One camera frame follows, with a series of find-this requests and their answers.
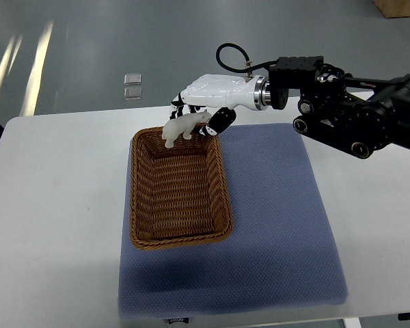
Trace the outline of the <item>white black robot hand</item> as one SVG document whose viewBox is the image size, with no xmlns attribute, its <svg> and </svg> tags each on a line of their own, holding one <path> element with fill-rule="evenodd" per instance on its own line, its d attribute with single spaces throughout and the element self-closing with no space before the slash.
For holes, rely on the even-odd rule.
<svg viewBox="0 0 410 328">
<path fill-rule="evenodd" d="M 203 107 L 216 109 L 206 126 L 197 130 L 201 135 L 215 136 L 227 129 L 236 119 L 235 108 L 242 106 L 252 111 L 267 109 L 263 94 L 269 78 L 261 75 L 247 79 L 221 74 L 205 74 L 188 85 L 173 99 L 170 119 L 183 115 L 188 106 L 191 113 Z"/>
</svg>

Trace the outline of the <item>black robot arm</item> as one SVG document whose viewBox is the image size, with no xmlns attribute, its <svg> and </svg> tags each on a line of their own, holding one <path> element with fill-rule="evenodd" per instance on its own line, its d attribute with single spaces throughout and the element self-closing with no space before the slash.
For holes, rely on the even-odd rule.
<svg viewBox="0 0 410 328">
<path fill-rule="evenodd" d="M 395 144 L 410 150 L 410 74 L 390 80 L 353 77 L 323 57 L 280 57 L 266 63 L 262 100 L 283 109 L 299 90 L 301 135 L 359 159 Z"/>
</svg>

